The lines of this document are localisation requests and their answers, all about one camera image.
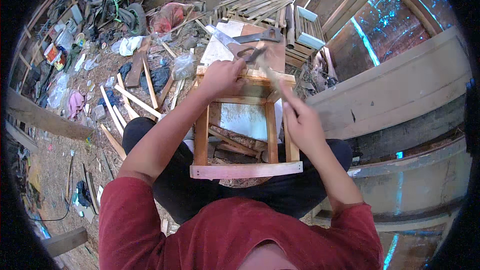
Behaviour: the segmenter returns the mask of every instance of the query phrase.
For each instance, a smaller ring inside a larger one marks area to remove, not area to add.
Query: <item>red cloth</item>
[[[120,177],[106,185],[99,227],[100,269],[237,269],[273,240],[298,269],[379,269],[383,252],[367,204],[342,211],[332,227],[308,226],[246,198],[214,201],[168,238],[152,189]]]

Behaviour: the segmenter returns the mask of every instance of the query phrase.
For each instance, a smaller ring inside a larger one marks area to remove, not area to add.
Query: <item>person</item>
[[[158,123],[125,127],[128,154],[105,186],[99,223],[100,269],[379,269],[383,252],[371,207],[347,175],[351,148],[327,140],[316,112],[281,85],[292,141],[303,172],[229,188],[193,179],[183,137],[215,98],[232,95],[243,59],[216,61],[200,86]],[[279,145],[279,161],[285,146]],[[299,221],[326,196],[331,227]],[[154,198],[180,227],[168,237]]]

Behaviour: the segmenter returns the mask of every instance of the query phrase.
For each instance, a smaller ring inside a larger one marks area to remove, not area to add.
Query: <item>dirt floor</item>
[[[115,32],[122,31],[121,24],[110,23],[106,25],[104,28],[101,29],[103,32],[107,32],[109,30],[114,30]],[[182,48],[182,43],[190,36],[196,35],[197,40],[201,38],[205,38],[205,32],[195,23],[190,23],[186,25],[181,32],[181,35],[178,39],[168,42],[169,47],[173,52],[177,55],[181,53],[187,53],[189,50]],[[113,177],[116,177],[118,171],[122,165],[122,159],[117,154],[115,149],[112,147],[108,139],[105,137],[101,129],[99,130],[99,125],[104,124],[109,130],[111,134],[117,141],[121,141],[121,135],[117,130],[115,124],[112,121],[112,118],[108,111],[107,118],[105,120],[100,121],[99,123],[95,122],[95,117],[92,115],[92,109],[98,105],[99,99],[102,98],[102,94],[100,91],[100,85],[106,84],[108,78],[115,77],[116,83],[116,75],[118,69],[127,62],[132,62],[133,56],[121,56],[117,53],[113,53],[111,51],[110,46],[114,43],[113,40],[109,43],[105,49],[99,48],[94,44],[90,44],[90,48],[83,49],[82,52],[79,54],[79,57],[86,53],[86,60],[96,57],[100,55],[100,62],[99,65],[95,68],[86,71],[84,69],[80,69],[80,71],[75,72],[74,67],[76,60],[72,63],[71,67],[67,71],[67,75],[69,75],[68,81],[68,89],[65,91],[62,103],[60,107],[57,109],[51,109],[47,107],[48,110],[58,114],[64,115],[68,112],[67,103],[70,96],[71,91],[78,91],[81,94],[86,94],[86,104],[89,105],[89,111],[86,110],[81,111],[77,115],[77,120],[84,125],[90,125],[94,131],[90,137],[89,141],[83,140],[72,140],[66,137],[52,135],[51,133],[46,133],[37,129],[35,134],[35,139],[38,143],[39,152],[32,154],[30,157],[30,170],[29,170],[29,181],[35,182],[37,189],[39,190],[40,196],[40,207],[38,212],[42,219],[59,219],[62,218],[66,211],[66,202],[65,202],[65,191],[66,191],[66,184],[67,184],[67,176],[69,171],[70,165],[70,152],[74,151],[73,157],[73,184],[76,185],[78,181],[80,181],[83,175],[83,165],[87,171],[92,173],[93,177],[93,184],[95,189],[97,190],[99,186],[105,187],[107,183],[110,182],[109,175],[107,174],[107,170],[105,169],[104,165],[101,164],[99,167],[99,161],[101,161],[101,151],[103,150],[106,156],[107,163],[111,169]],[[200,44],[195,48],[195,69],[198,61],[205,50],[205,45]],[[173,68],[174,61],[170,54],[168,54],[165,50],[163,50],[162,46],[158,46],[154,41],[151,44],[150,54],[148,56],[148,64],[149,68],[156,69],[159,67],[159,61],[164,59],[170,63],[170,70]],[[295,74],[298,76],[301,73],[300,69],[288,66],[285,69],[286,73]],[[62,75],[62,72],[57,74],[56,79],[58,79]],[[183,89],[179,92],[177,104],[179,104],[187,95],[189,90],[194,85],[194,76],[191,78],[187,78],[185,81],[185,85]],[[92,91],[89,91],[92,85],[95,85]],[[174,82],[169,93],[167,95],[167,99],[165,100],[166,106],[171,107],[171,100],[174,96],[175,90],[177,88],[178,82]],[[106,90],[111,90],[111,87],[105,87]],[[304,88],[300,88],[303,96],[308,96],[306,93],[308,90]],[[128,91],[145,102],[148,105],[152,105],[150,96],[141,88],[131,88]],[[123,99],[119,96],[119,104],[117,107],[119,108],[121,114],[128,122],[129,117],[126,109],[123,107]],[[145,111],[144,109],[140,108],[138,105],[132,103],[132,108],[142,117],[149,117],[150,114]],[[167,113],[168,109],[164,108],[161,111],[162,113]],[[219,160],[218,158],[209,159],[211,163],[231,163],[229,160]],[[229,180],[223,181],[222,184],[225,186],[238,188],[238,187],[246,187],[252,186],[259,183],[266,181],[266,178],[262,179],[251,179],[251,180]],[[161,219],[168,220],[168,230],[167,235],[171,233],[175,233],[178,229],[178,225],[173,221],[170,214],[161,207],[158,203],[157,209]],[[301,219],[304,223],[308,225],[312,225],[312,215],[309,213],[304,218]],[[43,222],[45,227],[47,228],[50,235],[59,235],[65,232],[71,231],[78,227],[85,227],[88,233],[88,242],[84,245],[77,247],[60,255],[56,258],[59,266],[65,266],[68,269],[98,269],[99,268],[99,256],[98,256],[98,249],[99,249],[99,217],[96,215],[93,219],[92,224],[88,222],[85,217],[80,217],[78,212],[73,208],[69,208],[69,212],[67,216],[58,221],[47,221]]]

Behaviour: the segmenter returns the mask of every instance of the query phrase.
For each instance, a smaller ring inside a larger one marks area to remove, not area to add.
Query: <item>black pants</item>
[[[155,125],[149,118],[135,118],[125,127],[123,148],[129,153],[141,138]],[[352,162],[352,150],[347,142],[327,140],[333,154],[345,171]],[[303,172],[274,176],[268,181],[246,188],[230,188],[218,180],[190,177],[190,165],[194,155],[187,145],[180,143],[165,170],[153,183],[153,197],[164,207],[178,224],[194,217],[207,204],[235,196],[246,197],[266,203],[275,211],[297,219],[305,216],[327,196],[320,175],[300,151]],[[278,161],[285,162],[285,144],[278,145]]]

